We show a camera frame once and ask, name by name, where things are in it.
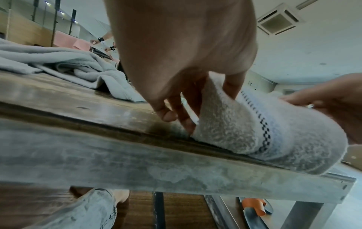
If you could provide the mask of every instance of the hand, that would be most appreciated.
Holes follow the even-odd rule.
[[[97,40],[90,40],[90,43],[92,44],[92,45],[96,45],[96,44],[99,44],[100,43],[100,41],[97,39]]]
[[[163,121],[178,119],[190,134],[194,131],[180,93],[199,115],[209,71],[226,75],[223,89],[235,99],[257,52],[251,0],[105,4],[122,66]]]
[[[350,144],[362,144],[362,73],[344,75],[280,98],[298,106],[314,104],[314,109],[343,128]]]

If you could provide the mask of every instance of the orange object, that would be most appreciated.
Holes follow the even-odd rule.
[[[255,199],[255,198],[245,198],[241,201],[243,209],[247,207],[252,207],[256,211],[256,214],[258,216],[264,216],[265,215],[265,209],[264,206],[267,205],[267,203],[263,199]]]

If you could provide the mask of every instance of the leg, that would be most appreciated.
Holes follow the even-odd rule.
[[[124,202],[128,190],[93,189],[49,218],[26,229],[110,229],[117,215],[116,204]]]
[[[321,229],[336,206],[297,201],[281,229]]]

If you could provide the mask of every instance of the towel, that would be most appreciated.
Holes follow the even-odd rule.
[[[222,83],[213,77],[203,89],[195,140],[314,175],[324,174],[342,159],[347,136],[323,113],[252,89],[243,89],[232,100]]]
[[[0,39],[0,70],[18,74],[44,71],[91,89],[99,88],[105,83],[115,98],[133,102],[145,101],[127,82],[123,72],[91,52],[26,46]]]

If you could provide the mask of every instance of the black checkered stripe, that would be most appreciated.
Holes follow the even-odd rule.
[[[245,101],[250,106],[250,108],[252,108],[252,110],[255,111],[255,113],[258,115],[259,122],[262,125],[261,129],[263,130],[264,140],[262,146],[255,153],[265,152],[270,146],[271,142],[270,129],[268,123],[265,120],[265,118],[262,116],[262,114],[256,109],[253,102],[248,98],[248,96],[243,91],[241,91],[241,95],[244,97]]]

